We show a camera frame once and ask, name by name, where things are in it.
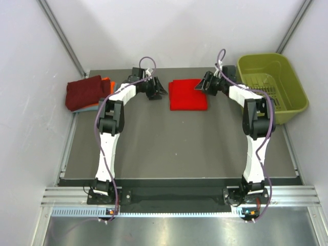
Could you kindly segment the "red t shirt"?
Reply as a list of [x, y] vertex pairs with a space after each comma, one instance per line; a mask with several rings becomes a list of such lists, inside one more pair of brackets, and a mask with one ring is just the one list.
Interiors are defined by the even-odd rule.
[[169, 82], [171, 111], [205, 111], [208, 109], [207, 96], [195, 87], [200, 78], [175, 79]]

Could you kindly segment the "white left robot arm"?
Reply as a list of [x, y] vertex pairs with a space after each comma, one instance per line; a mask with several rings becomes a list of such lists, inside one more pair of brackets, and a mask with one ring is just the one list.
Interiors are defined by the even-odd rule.
[[124, 106], [138, 93], [149, 100], [162, 99], [167, 91], [154, 75], [155, 69], [132, 69], [132, 74], [111, 95], [99, 101], [95, 120], [95, 135], [100, 149], [93, 194], [105, 203], [118, 205], [118, 188], [115, 182], [114, 163], [116, 147], [125, 126]]

